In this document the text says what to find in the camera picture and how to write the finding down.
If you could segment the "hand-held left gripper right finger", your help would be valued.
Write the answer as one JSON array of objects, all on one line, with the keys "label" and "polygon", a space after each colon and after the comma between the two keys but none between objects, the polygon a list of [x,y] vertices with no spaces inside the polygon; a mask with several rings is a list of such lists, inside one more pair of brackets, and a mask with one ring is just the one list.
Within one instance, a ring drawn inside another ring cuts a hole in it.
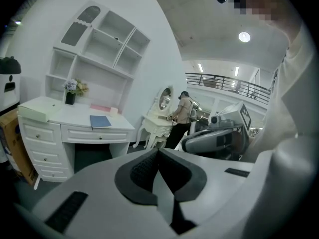
[{"label": "hand-held left gripper right finger", "polygon": [[159,150],[160,239],[219,239],[234,224],[240,188],[252,163],[212,159],[172,149]]}]

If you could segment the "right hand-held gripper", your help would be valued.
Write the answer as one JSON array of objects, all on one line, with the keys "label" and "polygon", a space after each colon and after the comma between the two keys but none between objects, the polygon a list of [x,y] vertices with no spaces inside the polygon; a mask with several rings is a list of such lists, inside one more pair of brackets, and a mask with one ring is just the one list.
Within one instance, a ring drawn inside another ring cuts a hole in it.
[{"label": "right hand-held gripper", "polygon": [[239,160],[249,145],[251,117],[243,101],[224,108],[211,118],[210,128],[195,132],[181,142],[183,151],[211,153],[222,160]]}]

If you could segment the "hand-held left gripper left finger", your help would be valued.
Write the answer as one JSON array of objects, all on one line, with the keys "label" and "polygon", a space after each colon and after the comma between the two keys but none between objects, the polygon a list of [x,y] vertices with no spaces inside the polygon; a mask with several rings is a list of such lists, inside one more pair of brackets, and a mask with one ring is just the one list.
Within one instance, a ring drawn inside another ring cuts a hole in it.
[{"label": "hand-held left gripper left finger", "polygon": [[156,206],[137,205],[117,189],[123,164],[147,153],[137,151],[85,167],[47,193],[32,213],[45,222],[74,191],[88,195],[64,234],[72,239],[171,239],[175,232]]}]

